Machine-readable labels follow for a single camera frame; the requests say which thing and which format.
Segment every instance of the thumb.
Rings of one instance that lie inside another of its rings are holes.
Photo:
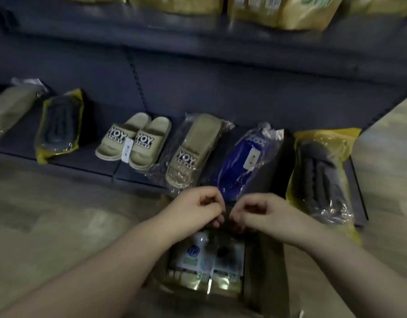
[[[206,223],[208,223],[209,221],[215,219],[218,215],[220,215],[222,211],[223,208],[221,204],[214,202],[203,207],[202,213],[204,215],[202,214],[202,217],[206,220]]]
[[[249,228],[257,229],[262,232],[266,232],[267,230],[267,216],[264,214],[243,212],[240,221]]]

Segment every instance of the price tag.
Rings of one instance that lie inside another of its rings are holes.
[[[122,149],[121,161],[128,163],[130,160],[130,153],[132,146],[134,145],[134,139],[126,138],[124,142],[124,148]]]

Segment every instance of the wooden floor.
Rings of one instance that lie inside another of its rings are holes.
[[[352,155],[369,225],[364,248],[407,277],[407,100],[366,131]],[[158,198],[0,165],[0,308],[108,245],[158,210]],[[286,247],[291,309],[309,318],[353,317],[317,265]],[[143,293],[136,317],[169,312]]]

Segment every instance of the right hand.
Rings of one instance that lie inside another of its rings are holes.
[[[232,209],[230,219],[240,230],[257,229],[292,246],[302,245],[317,230],[317,221],[272,193],[244,195]]]

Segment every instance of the blue logo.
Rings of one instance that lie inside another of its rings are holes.
[[[187,254],[191,256],[192,258],[196,258],[199,255],[199,252],[201,251],[201,248],[198,246],[191,246],[187,250]]]

